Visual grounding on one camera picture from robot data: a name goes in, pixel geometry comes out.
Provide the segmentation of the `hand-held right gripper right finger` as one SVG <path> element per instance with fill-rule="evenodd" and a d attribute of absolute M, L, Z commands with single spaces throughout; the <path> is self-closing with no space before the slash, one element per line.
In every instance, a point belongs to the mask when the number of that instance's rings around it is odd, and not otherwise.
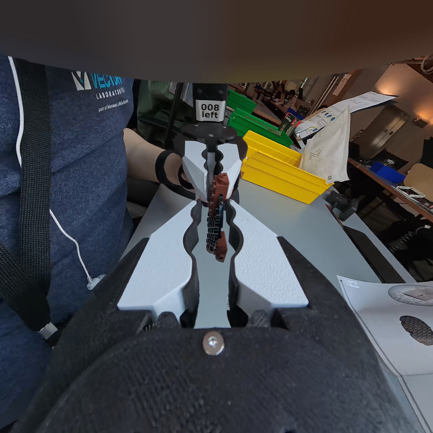
<path fill-rule="evenodd" d="M 304 308 L 309 301 L 281 245 L 285 241 L 233 200 L 227 201 L 229 306 L 247 316 L 262 310 Z"/>

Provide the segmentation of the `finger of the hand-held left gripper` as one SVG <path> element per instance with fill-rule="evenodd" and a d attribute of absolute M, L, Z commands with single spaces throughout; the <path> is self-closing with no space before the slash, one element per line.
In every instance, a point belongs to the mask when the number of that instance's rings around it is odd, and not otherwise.
<path fill-rule="evenodd" d="M 216 155 L 220 157 L 218 167 L 220 172 L 215 176 L 217 191 L 221 191 L 223 200 L 227 200 L 235 189 L 235 183 L 240 175 L 242 161 L 237 144 L 219 144 Z"/>
<path fill-rule="evenodd" d="M 196 197 L 200 200 L 208 200 L 209 171 L 206 144 L 195 140 L 186 140 L 182 165 L 195 190 Z"/>

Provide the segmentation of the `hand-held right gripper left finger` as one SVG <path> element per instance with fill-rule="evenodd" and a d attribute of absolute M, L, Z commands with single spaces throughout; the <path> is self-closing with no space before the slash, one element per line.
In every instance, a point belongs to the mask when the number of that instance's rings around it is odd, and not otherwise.
<path fill-rule="evenodd" d="M 121 311 L 150 311 L 154 319 L 171 312 L 195 321 L 199 304 L 196 258 L 202 203 L 191 202 L 157 229 L 131 274 L 117 307 Z"/>

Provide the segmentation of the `brown and black brick assembly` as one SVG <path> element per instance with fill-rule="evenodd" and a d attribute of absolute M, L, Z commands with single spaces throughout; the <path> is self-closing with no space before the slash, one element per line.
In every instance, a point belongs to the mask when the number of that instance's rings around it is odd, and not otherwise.
<path fill-rule="evenodd" d="M 227 173 L 215 175 L 210 184 L 206 250 L 214 255 L 215 259 L 223 263 L 228 251 L 225 232 L 223 231 L 223 219 L 225 202 L 228 198 L 230 181 Z"/>

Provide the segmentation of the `person's left forearm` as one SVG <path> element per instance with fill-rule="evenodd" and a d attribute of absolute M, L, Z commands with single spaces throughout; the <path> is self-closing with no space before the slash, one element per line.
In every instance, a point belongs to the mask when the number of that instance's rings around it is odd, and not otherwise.
<path fill-rule="evenodd" d="M 127 155 L 127 176 L 132 179 L 157 182 L 155 164 L 163 150 L 145 141 L 129 128 L 123 130 Z"/>

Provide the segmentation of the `black desk clamp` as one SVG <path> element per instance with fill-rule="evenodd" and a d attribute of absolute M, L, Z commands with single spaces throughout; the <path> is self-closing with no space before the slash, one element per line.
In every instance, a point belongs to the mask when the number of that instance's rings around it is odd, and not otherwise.
<path fill-rule="evenodd" d="M 331 191 L 325 198 L 325 201 L 328 210 L 340 222 L 346 221 L 357 211 L 359 206 L 359 201 L 357 199 L 349 200 L 336 191 Z"/>

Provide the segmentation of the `person's left hand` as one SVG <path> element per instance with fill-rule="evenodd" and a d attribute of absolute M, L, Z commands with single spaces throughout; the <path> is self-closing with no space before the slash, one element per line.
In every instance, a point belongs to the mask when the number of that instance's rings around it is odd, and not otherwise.
<path fill-rule="evenodd" d="M 176 186 L 180 186 L 185 191 L 195 193 L 194 188 L 185 188 L 182 185 L 181 181 L 179 181 L 179 170 L 183 168 L 182 164 L 183 164 L 182 158 L 179 155 L 177 155 L 175 153 L 170 153 L 167 156 L 167 158 L 165 160 L 165 164 L 164 164 L 164 170 L 165 170 L 166 177 L 170 181 L 171 184 L 176 185 Z"/>

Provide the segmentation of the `small green plastic bin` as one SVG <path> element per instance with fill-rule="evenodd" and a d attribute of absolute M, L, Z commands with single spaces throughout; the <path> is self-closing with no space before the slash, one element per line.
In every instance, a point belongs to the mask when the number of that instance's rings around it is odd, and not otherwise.
<path fill-rule="evenodd" d="M 252 114 L 257 106 L 257 103 L 248 97 L 229 89 L 226 106 L 233 111 L 240 109 L 247 114 Z"/>

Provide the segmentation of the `small yellow plastic bin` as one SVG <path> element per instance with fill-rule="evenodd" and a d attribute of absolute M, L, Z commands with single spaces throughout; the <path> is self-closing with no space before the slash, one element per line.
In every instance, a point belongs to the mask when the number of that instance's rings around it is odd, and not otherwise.
<path fill-rule="evenodd" d="M 256 151 L 273 157 L 287 164 L 298 167 L 300 165 L 302 154 L 272 141 L 264 136 L 259 135 L 253 131 L 248 131 L 243 140 L 248 145 L 247 156 L 250 157 Z"/>

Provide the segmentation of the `large green plastic bin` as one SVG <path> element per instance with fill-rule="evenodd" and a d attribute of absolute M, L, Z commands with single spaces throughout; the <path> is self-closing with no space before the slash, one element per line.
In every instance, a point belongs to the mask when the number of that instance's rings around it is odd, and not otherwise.
<path fill-rule="evenodd" d="M 289 136 L 280 131 L 276 126 L 247 113 L 241 108 L 236 108 L 227 122 L 228 127 L 236 130 L 237 135 L 244 137 L 248 131 L 257 133 L 258 135 L 277 142 L 285 147 L 290 147 L 293 141 Z"/>

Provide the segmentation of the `large yellow plastic bin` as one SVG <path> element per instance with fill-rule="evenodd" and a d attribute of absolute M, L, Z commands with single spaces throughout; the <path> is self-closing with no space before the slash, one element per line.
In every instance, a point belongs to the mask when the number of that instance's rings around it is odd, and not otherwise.
<path fill-rule="evenodd" d="M 311 204 L 331 187 L 325 180 L 260 151 L 244 159 L 241 177 L 305 204 Z"/>

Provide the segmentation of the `small red and green box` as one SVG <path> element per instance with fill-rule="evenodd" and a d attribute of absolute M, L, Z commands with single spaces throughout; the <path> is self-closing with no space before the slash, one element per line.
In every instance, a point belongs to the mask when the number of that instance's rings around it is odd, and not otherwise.
<path fill-rule="evenodd" d="M 290 136 L 302 120 L 303 117 L 299 118 L 297 113 L 287 112 L 279 125 L 279 131 Z"/>

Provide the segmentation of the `white numbered paper bag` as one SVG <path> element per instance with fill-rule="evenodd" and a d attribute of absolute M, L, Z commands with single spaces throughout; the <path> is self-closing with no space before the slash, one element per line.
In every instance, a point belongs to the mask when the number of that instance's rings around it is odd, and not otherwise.
<path fill-rule="evenodd" d="M 350 107 L 323 127 L 306 144 L 299 168 L 327 184 L 349 180 L 347 174 Z"/>

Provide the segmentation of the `person's blue shirt torso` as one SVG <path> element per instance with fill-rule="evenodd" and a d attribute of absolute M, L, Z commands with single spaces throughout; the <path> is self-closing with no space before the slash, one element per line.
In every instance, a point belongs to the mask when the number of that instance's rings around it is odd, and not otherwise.
<path fill-rule="evenodd" d="M 108 274 L 133 232 L 127 211 L 123 130 L 133 113 L 133 79 L 46 67 L 51 110 L 50 208 L 79 243 L 92 278 Z M 19 252 L 21 169 L 16 154 L 19 103 L 12 65 L 1 55 L 1 243 Z M 50 218 L 54 324 L 86 302 L 90 291 L 75 244 Z M 51 348 L 1 298 L 1 429 L 26 410 L 50 363 Z"/>

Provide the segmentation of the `brick instruction booklet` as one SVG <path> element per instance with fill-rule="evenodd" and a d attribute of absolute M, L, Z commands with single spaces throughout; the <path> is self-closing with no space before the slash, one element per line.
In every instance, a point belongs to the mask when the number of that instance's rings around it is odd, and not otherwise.
<path fill-rule="evenodd" d="M 344 298 L 425 432 L 433 427 L 433 284 L 379 284 L 337 276 Z"/>

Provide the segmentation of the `unfolded printed leaflet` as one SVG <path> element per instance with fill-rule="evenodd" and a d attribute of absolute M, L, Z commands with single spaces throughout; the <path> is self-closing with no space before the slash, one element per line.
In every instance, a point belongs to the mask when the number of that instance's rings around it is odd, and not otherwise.
<path fill-rule="evenodd" d="M 375 106 L 392 104 L 398 95 L 386 95 L 370 91 L 362 95 L 345 99 L 326 108 L 322 108 L 313 113 L 309 118 L 301 121 L 295 128 L 295 137 L 304 140 L 316 134 L 322 128 L 333 122 L 343 111 L 349 113 L 368 110 Z"/>

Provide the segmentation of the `long wooden table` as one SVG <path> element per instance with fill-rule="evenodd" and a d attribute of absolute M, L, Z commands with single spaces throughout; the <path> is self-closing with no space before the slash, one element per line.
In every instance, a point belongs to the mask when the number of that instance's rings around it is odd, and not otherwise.
<path fill-rule="evenodd" d="M 425 219 L 433 222 L 433 214 L 432 211 L 430 211 L 426 206 L 424 206 L 422 203 L 409 198 L 405 194 L 403 194 L 402 191 L 398 190 L 396 187 L 394 187 L 391 183 L 387 181 L 387 179 L 382 178 L 381 176 L 377 176 L 376 173 L 371 171 L 369 168 L 365 167 L 363 164 L 361 164 L 358 161 L 353 160 L 352 158 L 348 158 L 348 163 L 355 167 L 358 171 L 364 173 L 364 175 L 368 176 L 372 181 L 376 182 L 378 185 L 381 186 L 382 190 L 387 190 L 390 192 L 391 195 L 399 198 L 403 201 L 403 203 L 406 203 L 410 208 L 417 211 L 420 215 L 422 215 Z"/>

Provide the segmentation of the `blue plastic bin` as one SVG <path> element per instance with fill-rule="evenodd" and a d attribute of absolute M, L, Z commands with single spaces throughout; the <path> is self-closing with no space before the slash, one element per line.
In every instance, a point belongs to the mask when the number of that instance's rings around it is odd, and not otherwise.
<path fill-rule="evenodd" d="M 406 177 L 398 171 L 394 170 L 392 167 L 387 166 L 379 161 L 373 162 L 370 170 L 376 173 L 377 176 L 380 176 L 394 184 L 401 184 Z"/>

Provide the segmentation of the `grey metal door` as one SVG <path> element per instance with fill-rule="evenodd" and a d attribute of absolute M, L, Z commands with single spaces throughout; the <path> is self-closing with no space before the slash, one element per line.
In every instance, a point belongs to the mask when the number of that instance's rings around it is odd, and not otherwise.
<path fill-rule="evenodd" d="M 375 157 L 387 141 L 410 119 L 408 113 L 395 105 L 385 106 L 356 140 L 360 157 L 364 160 Z"/>

